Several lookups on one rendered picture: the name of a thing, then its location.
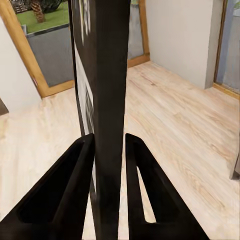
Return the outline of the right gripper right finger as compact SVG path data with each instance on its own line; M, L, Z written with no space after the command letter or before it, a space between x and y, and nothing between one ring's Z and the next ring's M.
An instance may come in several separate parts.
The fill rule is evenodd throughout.
M210 240L145 142L125 135L129 240ZM156 223L145 220L139 168Z

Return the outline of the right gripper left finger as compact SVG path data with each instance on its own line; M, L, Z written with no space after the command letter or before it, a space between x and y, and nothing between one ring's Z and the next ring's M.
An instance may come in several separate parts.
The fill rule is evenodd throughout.
M82 240L94 133L76 139L0 222L0 240Z

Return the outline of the poster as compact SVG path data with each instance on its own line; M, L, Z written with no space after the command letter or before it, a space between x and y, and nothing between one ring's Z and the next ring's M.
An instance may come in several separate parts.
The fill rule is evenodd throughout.
M68 0L81 136L94 133L96 240L118 240L131 0Z

